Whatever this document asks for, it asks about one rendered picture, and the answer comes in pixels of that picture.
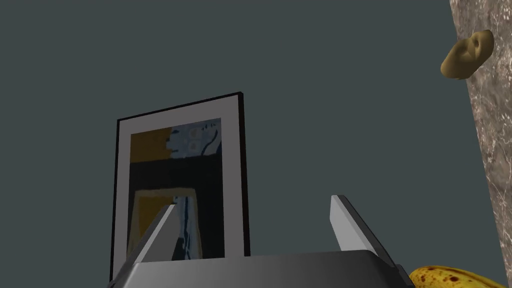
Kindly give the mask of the black framed abstract picture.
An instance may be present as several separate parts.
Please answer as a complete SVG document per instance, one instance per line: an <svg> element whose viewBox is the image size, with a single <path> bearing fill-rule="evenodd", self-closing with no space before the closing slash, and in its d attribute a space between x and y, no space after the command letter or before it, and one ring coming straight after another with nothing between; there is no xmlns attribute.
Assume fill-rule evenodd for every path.
<svg viewBox="0 0 512 288"><path fill-rule="evenodd" d="M179 259L251 255L242 92L117 121L110 280L170 201Z"/></svg>

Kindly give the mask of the tan bread roll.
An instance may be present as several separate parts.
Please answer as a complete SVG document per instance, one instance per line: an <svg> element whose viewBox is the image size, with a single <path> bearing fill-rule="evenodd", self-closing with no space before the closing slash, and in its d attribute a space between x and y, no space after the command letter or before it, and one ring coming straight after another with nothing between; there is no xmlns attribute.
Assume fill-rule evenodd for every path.
<svg viewBox="0 0 512 288"><path fill-rule="evenodd" d="M452 47L442 62L440 71L448 79L468 79L491 57L494 47L491 30L475 32Z"/></svg>

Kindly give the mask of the yellow spotted banana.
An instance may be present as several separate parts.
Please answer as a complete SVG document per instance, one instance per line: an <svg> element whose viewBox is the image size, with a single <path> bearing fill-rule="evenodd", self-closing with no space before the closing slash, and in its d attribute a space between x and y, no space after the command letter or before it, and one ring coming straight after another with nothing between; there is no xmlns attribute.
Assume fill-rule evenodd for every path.
<svg viewBox="0 0 512 288"><path fill-rule="evenodd" d="M430 265L409 274L415 288L507 288L484 276L454 267Z"/></svg>

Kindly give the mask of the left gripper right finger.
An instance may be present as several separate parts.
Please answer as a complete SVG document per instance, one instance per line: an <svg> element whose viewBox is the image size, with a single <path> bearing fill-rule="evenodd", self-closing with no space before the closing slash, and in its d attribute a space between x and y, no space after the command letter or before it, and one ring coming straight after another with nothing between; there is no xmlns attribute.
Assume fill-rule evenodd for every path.
<svg viewBox="0 0 512 288"><path fill-rule="evenodd" d="M341 251L368 250L392 268L396 267L389 253L344 195L331 197L329 221Z"/></svg>

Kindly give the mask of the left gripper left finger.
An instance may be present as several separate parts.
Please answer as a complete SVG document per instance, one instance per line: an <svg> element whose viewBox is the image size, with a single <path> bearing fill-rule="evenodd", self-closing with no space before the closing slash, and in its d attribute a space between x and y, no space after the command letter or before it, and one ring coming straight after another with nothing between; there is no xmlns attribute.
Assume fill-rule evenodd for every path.
<svg viewBox="0 0 512 288"><path fill-rule="evenodd" d="M177 209L166 205L157 214L135 250L127 258L128 264L170 261L177 242Z"/></svg>

